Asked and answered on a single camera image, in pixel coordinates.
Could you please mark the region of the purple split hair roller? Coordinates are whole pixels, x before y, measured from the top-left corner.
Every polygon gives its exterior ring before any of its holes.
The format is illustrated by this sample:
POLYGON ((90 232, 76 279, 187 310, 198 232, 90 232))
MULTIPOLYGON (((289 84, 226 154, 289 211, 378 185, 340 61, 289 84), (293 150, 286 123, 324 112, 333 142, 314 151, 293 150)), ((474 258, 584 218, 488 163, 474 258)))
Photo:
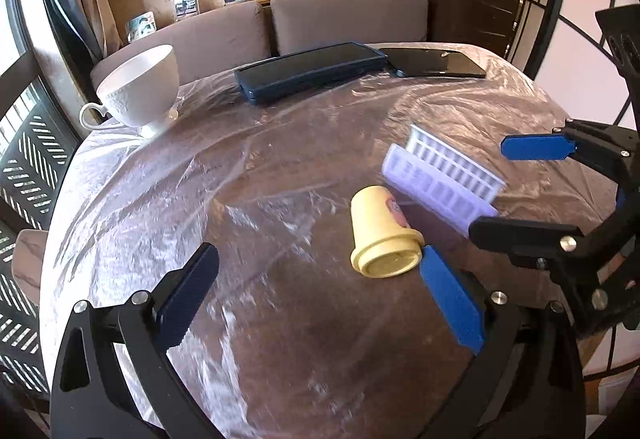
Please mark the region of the purple split hair roller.
POLYGON ((492 202, 506 186, 495 173, 416 125, 406 146, 390 146, 382 175, 464 237, 476 219, 497 216, 492 202))

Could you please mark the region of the yellow plastic cup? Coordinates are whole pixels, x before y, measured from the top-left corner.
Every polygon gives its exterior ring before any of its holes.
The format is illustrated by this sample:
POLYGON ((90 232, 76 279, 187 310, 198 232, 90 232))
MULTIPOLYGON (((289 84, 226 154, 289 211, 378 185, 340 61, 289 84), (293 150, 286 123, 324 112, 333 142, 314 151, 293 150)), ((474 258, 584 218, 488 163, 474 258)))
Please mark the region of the yellow plastic cup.
POLYGON ((412 229, 390 190, 370 185, 350 202, 352 267, 369 279, 397 277, 422 260, 424 237, 412 229))

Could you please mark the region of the transparent plastic table cover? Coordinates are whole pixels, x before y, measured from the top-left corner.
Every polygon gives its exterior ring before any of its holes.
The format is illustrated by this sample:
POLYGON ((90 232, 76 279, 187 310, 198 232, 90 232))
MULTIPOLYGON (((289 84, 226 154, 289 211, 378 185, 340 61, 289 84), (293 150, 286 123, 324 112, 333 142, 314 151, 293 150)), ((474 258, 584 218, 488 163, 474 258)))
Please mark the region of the transparent plastic table cover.
POLYGON ((433 133, 506 182, 504 217, 577 225, 608 217, 614 184, 574 160, 510 162, 511 133, 565 112, 483 49, 482 80, 369 75, 271 106, 232 72, 180 89, 178 120, 152 140, 128 129, 78 147, 52 216, 40 286, 40 349, 52 373, 74 303, 123 303, 203 242, 220 272, 169 358, 229 438, 413 438, 471 355, 420 274, 352 269, 349 204, 382 180, 392 144, 433 133))

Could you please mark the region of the black tablet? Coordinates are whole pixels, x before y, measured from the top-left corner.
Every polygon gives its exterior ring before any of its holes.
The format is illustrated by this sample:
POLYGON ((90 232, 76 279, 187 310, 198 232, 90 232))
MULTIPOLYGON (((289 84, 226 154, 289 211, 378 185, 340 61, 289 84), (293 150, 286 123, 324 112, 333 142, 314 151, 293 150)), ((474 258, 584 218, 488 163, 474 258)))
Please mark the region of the black tablet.
POLYGON ((486 72, 465 54, 458 51, 382 48, 388 64, 398 77, 418 78, 480 78, 486 72))

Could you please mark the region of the white ceramic cup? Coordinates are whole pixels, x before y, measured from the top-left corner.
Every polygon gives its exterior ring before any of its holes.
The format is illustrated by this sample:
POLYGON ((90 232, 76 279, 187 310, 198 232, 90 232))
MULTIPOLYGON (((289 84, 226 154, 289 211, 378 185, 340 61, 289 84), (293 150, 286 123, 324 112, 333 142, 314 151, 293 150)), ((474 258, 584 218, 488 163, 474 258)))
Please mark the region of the white ceramic cup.
POLYGON ((110 128, 89 124, 88 110, 102 117, 111 115, 117 127, 131 128, 151 139, 178 119, 175 108, 179 90, 179 72, 175 50, 161 44, 145 50, 117 66, 99 84, 99 103, 87 103, 79 112, 79 122, 87 130, 110 128))

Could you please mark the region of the dark blue tablet case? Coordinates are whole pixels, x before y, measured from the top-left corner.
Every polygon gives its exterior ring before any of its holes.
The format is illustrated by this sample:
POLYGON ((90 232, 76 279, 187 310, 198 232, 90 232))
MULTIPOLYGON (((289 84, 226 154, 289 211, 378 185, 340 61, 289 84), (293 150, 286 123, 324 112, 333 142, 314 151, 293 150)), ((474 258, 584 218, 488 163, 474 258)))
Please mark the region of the dark blue tablet case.
POLYGON ((386 66, 386 55, 358 42, 281 55, 237 69, 234 77, 252 105, 267 105, 287 96, 355 79, 386 66))

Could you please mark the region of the right brown sofa cushion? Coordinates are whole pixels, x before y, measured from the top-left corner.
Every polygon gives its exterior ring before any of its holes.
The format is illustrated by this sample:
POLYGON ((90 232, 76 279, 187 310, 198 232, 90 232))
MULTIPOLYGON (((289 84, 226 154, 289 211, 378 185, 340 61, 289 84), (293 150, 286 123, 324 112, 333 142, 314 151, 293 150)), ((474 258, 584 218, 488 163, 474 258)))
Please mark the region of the right brown sofa cushion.
POLYGON ((280 54, 340 42, 419 42, 428 0, 271 0, 280 54))

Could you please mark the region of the brown sofa cushion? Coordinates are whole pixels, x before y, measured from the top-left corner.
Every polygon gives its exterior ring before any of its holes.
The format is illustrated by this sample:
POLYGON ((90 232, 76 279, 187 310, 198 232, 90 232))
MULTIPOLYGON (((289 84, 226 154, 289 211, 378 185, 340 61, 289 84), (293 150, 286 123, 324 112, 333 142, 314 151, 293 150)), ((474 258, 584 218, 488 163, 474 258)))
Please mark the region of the brown sofa cushion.
POLYGON ((134 56, 170 44, 178 62, 180 84, 190 84, 230 68, 272 55, 270 14, 256 1, 208 11, 175 22, 134 40, 94 66, 90 77, 98 87, 113 70, 134 56))
POLYGON ((419 42, 428 0, 271 0, 280 54, 340 42, 419 42))

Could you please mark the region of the left brown sofa cushion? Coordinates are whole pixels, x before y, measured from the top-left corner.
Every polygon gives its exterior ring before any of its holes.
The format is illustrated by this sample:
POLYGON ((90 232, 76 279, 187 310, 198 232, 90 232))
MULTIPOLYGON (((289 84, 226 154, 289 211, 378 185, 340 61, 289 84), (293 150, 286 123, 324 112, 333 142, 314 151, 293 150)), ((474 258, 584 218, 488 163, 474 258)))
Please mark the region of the left brown sofa cushion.
POLYGON ((170 44, 178 62, 180 84, 190 84, 230 68, 272 55, 270 14, 256 1, 208 11, 175 22, 134 40, 94 66, 90 77, 98 87, 113 70, 134 56, 170 44))

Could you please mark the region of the leftmost photo print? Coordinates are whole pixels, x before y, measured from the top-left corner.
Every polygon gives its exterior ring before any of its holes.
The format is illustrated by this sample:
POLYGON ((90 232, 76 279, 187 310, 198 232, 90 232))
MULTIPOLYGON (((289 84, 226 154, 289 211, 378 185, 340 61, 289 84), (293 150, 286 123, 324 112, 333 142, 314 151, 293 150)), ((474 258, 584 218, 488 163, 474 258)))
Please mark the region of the leftmost photo print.
POLYGON ((132 18, 126 24, 126 38, 128 43, 139 40, 154 34, 157 26, 155 16, 152 11, 145 12, 132 18))

